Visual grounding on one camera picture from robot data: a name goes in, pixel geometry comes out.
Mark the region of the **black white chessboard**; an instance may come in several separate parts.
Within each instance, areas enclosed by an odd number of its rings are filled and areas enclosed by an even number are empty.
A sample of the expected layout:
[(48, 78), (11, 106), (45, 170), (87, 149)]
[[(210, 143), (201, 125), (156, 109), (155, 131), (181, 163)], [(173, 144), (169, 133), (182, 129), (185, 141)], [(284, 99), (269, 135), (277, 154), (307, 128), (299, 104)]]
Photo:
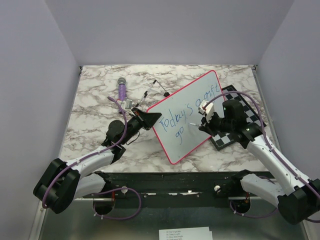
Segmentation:
[(246, 149), (250, 142), (255, 141), (255, 138), (266, 134), (265, 124), (262, 119), (261, 110), (258, 104), (247, 93), (241, 91), (224, 92), (210, 100), (209, 103), (215, 101), (219, 97), (231, 94), (243, 95), (252, 101), (257, 110), (256, 120), (259, 121), (260, 124), (257, 124), (256, 121), (247, 121), (247, 112), (244, 110), (244, 106), (237, 98), (228, 99), (222, 103), (222, 108), (224, 113), (223, 118), (225, 119), (225, 125), (229, 129), (229, 132), (219, 132), (218, 134), (230, 134), (231, 138), (235, 142), (239, 143), (244, 149)]

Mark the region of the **pink framed whiteboard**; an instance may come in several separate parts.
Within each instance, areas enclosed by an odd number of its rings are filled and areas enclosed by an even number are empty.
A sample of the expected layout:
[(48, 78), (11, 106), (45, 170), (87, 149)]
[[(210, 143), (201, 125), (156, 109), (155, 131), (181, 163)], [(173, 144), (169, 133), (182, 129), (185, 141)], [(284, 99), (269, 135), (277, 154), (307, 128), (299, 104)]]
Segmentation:
[(147, 109), (148, 113), (161, 113), (153, 131), (172, 165), (211, 137), (194, 124), (201, 124), (202, 101), (210, 101), (221, 93), (218, 75), (210, 70)]

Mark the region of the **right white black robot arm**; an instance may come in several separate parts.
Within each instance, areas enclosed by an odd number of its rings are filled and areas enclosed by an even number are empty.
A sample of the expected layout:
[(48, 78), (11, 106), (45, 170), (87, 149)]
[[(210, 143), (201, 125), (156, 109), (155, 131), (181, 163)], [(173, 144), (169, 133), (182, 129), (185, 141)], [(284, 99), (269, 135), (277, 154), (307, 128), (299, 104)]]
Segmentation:
[(311, 180), (298, 170), (276, 147), (274, 147), (261, 125), (247, 122), (244, 108), (238, 100), (227, 100), (222, 104), (224, 116), (215, 111), (214, 104), (202, 101), (198, 107), (202, 115), (200, 131), (215, 136), (229, 133), (240, 145), (253, 154), (276, 179), (276, 183), (243, 170), (232, 178), (232, 182), (220, 192), (229, 190), (236, 196), (252, 193), (279, 211), (290, 224), (296, 225), (320, 210), (320, 181)]

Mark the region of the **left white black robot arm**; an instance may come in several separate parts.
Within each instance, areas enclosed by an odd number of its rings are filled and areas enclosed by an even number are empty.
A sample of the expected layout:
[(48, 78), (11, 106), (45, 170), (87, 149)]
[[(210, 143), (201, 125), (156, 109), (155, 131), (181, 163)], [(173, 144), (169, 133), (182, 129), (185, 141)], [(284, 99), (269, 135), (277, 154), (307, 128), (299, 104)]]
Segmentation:
[(51, 161), (33, 189), (44, 208), (59, 214), (76, 198), (92, 193), (104, 198), (110, 194), (111, 185), (96, 171), (119, 160), (126, 151), (124, 144), (141, 129), (150, 130), (162, 116), (136, 107), (132, 111), (130, 120), (113, 120), (109, 124), (106, 138), (97, 149), (73, 160)]

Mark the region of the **white instruction paper sheet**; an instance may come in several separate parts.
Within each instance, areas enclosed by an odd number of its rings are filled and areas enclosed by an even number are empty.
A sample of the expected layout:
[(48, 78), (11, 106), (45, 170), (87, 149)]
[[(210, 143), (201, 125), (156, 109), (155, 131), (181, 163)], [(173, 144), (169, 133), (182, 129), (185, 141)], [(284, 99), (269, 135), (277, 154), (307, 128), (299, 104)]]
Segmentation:
[(209, 227), (161, 229), (160, 240), (213, 240)]

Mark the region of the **white blue whiteboard marker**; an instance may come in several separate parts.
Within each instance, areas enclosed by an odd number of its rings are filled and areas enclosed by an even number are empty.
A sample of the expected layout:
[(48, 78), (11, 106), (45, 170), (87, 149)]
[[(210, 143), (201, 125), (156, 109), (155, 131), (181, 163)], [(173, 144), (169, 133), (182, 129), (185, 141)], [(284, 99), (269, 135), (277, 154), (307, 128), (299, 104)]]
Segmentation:
[(192, 125), (192, 126), (196, 126), (196, 127), (200, 127), (201, 125), (200, 124), (197, 124), (197, 123), (189, 123), (190, 125)]

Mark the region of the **purple toy microphone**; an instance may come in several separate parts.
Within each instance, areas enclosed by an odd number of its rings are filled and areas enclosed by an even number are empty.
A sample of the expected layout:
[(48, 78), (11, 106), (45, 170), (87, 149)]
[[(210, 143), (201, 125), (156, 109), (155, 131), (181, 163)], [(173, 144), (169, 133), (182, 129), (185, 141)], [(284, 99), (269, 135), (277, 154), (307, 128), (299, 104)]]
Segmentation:
[(124, 77), (120, 77), (117, 81), (118, 83), (118, 99), (120, 101), (124, 101), (126, 99), (126, 79)]

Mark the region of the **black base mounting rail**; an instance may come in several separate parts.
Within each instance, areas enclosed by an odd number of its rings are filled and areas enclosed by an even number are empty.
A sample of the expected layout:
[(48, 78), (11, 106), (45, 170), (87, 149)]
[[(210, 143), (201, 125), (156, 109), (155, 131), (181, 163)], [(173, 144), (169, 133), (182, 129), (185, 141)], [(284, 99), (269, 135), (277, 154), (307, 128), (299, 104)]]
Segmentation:
[[(251, 198), (240, 186), (238, 172), (104, 173), (104, 197), (114, 197), (116, 208), (227, 208), (240, 212), (251, 207)], [(108, 191), (115, 189), (115, 194)]]

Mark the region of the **black whiteboard stand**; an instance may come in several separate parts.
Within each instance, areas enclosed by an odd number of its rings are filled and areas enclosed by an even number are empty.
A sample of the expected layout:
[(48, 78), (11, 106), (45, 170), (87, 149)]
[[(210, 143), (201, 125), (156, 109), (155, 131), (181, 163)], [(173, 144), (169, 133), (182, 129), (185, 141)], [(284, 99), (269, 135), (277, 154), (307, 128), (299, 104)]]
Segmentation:
[[(160, 88), (162, 89), (162, 91), (154, 89), (155, 84), (158, 84), (160, 86)], [(147, 96), (149, 95), (150, 92), (161, 94), (165, 98), (170, 96), (170, 93), (164, 88), (164, 86), (157, 79), (155, 79), (155, 80), (153, 80), (153, 82), (150, 85), (150, 87), (142, 94), (142, 97), (137, 102), (136, 106), (141, 104), (147, 98)]]

